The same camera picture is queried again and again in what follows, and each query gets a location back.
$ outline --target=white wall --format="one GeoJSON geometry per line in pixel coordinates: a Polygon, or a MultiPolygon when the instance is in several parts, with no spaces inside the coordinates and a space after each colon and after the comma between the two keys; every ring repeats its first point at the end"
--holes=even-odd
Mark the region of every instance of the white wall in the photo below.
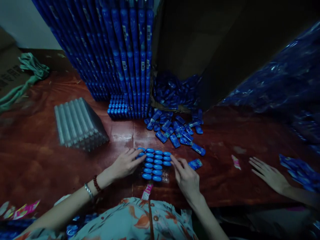
{"type": "Polygon", "coordinates": [[[31,0],[0,0],[0,26],[20,48],[61,49],[31,0]]]}

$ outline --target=green rope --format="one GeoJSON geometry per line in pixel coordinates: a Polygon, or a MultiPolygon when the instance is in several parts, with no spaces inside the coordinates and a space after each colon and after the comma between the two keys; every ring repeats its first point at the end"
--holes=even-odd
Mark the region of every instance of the green rope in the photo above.
{"type": "Polygon", "coordinates": [[[10,110],[12,104],[32,87],[37,81],[46,79],[49,76],[49,67],[40,62],[32,53],[22,53],[19,57],[22,70],[31,70],[34,75],[25,84],[13,88],[6,96],[0,99],[0,114],[10,110]]]}

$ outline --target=silver bracelet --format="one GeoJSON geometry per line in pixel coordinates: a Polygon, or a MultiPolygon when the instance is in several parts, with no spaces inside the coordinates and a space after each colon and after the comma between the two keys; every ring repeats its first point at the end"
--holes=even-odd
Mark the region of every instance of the silver bracelet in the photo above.
{"type": "Polygon", "coordinates": [[[89,194],[89,197],[90,197],[90,200],[91,200],[92,204],[94,204],[94,197],[93,197],[93,194],[92,194],[91,190],[88,187],[88,183],[85,183],[84,187],[85,187],[85,189],[87,190],[87,192],[89,194]]]}

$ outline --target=finger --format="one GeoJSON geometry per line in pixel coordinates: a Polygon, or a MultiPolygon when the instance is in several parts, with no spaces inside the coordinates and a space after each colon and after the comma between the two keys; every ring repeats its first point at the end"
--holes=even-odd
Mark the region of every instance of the finger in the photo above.
{"type": "Polygon", "coordinates": [[[264,172],[264,170],[263,170],[260,166],[258,166],[257,164],[255,164],[253,161],[249,161],[249,163],[250,163],[255,169],[259,170],[259,172],[261,172],[261,173],[264,172]]]}
{"type": "Polygon", "coordinates": [[[134,169],[136,168],[140,163],[142,163],[145,159],[146,159],[147,155],[143,155],[142,157],[139,157],[138,159],[136,160],[133,160],[130,165],[129,165],[129,168],[130,169],[134,169]]]}
{"type": "Polygon", "coordinates": [[[180,179],[181,179],[180,178],[180,173],[179,173],[176,165],[173,164],[173,167],[174,167],[174,173],[175,173],[175,176],[176,176],[176,180],[177,180],[178,183],[180,183],[180,179]]]}
{"type": "Polygon", "coordinates": [[[188,173],[193,174],[195,172],[188,164],[187,160],[184,158],[178,158],[178,161],[181,162],[181,165],[183,166],[184,170],[186,170],[188,173]]]}
{"type": "Polygon", "coordinates": [[[265,162],[261,161],[259,158],[253,157],[254,160],[256,160],[257,162],[261,163],[263,166],[266,167],[266,169],[271,170],[270,165],[266,164],[265,162]]]}
{"type": "Polygon", "coordinates": [[[184,169],[181,166],[180,162],[178,162],[178,160],[173,155],[170,155],[170,158],[171,158],[174,166],[177,168],[179,174],[182,175],[184,173],[184,169]]]}
{"type": "Polygon", "coordinates": [[[261,169],[267,170],[266,168],[266,164],[264,162],[260,163],[257,160],[255,160],[254,158],[250,158],[250,160],[255,163],[256,165],[258,165],[261,169]]]}
{"type": "Polygon", "coordinates": [[[254,172],[256,175],[258,175],[263,181],[267,180],[265,176],[263,176],[261,173],[258,173],[256,170],[252,169],[251,171],[254,172]]]}
{"type": "Polygon", "coordinates": [[[138,149],[138,150],[134,150],[134,149],[133,149],[133,151],[130,153],[130,155],[128,156],[128,158],[132,160],[132,159],[136,158],[136,156],[138,156],[139,153],[142,153],[142,152],[143,152],[142,149],[138,149]]]}

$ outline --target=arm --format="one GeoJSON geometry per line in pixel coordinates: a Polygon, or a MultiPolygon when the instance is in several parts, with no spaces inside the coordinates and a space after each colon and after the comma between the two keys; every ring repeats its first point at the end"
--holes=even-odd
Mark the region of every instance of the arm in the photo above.
{"type": "MultiPolygon", "coordinates": [[[[142,150],[130,149],[121,154],[116,161],[102,173],[97,176],[97,183],[101,189],[109,186],[113,181],[126,177],[134,172],[139,163],[143,162],[146,155],[134,160],[142,150]]],[[[96,196],[96,190],[93,180],[88,183],[88,187],[92,194],[96,196]]],[[[77,214],[86,203],[90,201],[89,194],[85,187],[80,188],[71,196],[54,206],[37,221],[31,224],[25,231],[33,231],[38,228],[48,228],[52,230],[60,230],[77,214]]]]}
{"type": "Polygon", "coordinates": [[[200,220],[209,239],[229,239],[209,209],[206,200],[199,190],[199,175],[188,165],[185,159],[170,156],[175,170],[176,180],[189,205],[200,220]]]}
{"type": "Polygon", "coordinates": [[[250,158],[249,163],[259,172],[254,169],[252,171],[277,193],[318,210],[320,209],[320,194],[292,187],[276,168],[269,166],[256,157],[250,158]]]}

